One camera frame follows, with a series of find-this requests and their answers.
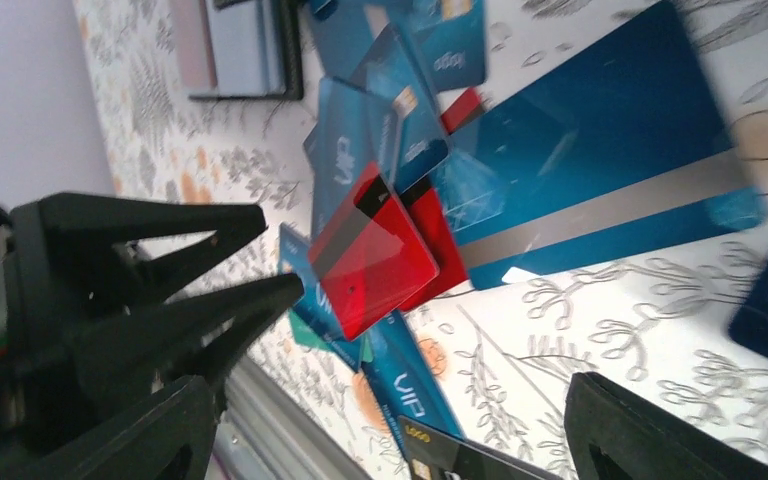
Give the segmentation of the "black leather card holder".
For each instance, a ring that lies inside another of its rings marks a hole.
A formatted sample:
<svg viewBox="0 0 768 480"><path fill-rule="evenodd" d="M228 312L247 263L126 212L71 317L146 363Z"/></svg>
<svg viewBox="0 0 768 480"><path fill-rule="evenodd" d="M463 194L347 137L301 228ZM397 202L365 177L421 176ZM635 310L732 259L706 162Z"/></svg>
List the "black leather card holder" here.
<svg viewBox="0 0 768 480"><path fill-rule="evenodd" d="M172 39L188 97L304 97L297 1L171 1Z"/></svg>

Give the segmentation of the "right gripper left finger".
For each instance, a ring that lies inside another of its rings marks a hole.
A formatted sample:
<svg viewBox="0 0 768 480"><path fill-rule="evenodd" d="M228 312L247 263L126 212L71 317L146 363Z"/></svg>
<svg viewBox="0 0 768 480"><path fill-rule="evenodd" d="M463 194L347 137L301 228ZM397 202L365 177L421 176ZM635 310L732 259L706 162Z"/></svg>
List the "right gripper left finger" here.
<svg viewBox="0 0 768 480"><path fill-rule="evenodd" d="M206 381L185 376L44 454L0 445L0 479L202 479L217 430Z"/></svg>

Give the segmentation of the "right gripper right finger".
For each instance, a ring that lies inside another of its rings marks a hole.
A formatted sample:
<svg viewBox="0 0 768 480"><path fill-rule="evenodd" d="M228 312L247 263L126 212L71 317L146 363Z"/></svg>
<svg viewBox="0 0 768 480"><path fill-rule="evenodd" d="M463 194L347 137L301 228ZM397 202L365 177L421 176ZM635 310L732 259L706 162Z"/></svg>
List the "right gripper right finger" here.
<svg viewBox="0 0 768 480"><path fill-rule="evenodd" d="M564 430L580 479L768 479L767 464L597 372L572 375Z"/></svg>

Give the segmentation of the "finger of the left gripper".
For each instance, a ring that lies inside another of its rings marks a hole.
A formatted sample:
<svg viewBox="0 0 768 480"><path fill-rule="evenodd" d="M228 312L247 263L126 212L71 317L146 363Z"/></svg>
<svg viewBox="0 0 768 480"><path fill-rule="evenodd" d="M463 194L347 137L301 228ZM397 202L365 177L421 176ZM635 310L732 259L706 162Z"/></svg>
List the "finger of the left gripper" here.
<svg viewBox="0 0 768 480"><path fill-rule="evenodd" d="M266 230L256 204L179 204L61 192L9 214L25 318L161 303Z"/></svg>
<svg viewBox="0 0 768 480"><path fill-rule="evenodd" d="M302 295L280 274L125 314L67 323L32 358L26 414L38 424L96 424L146 399L154 380L199 376L210 394Z"/></svg>

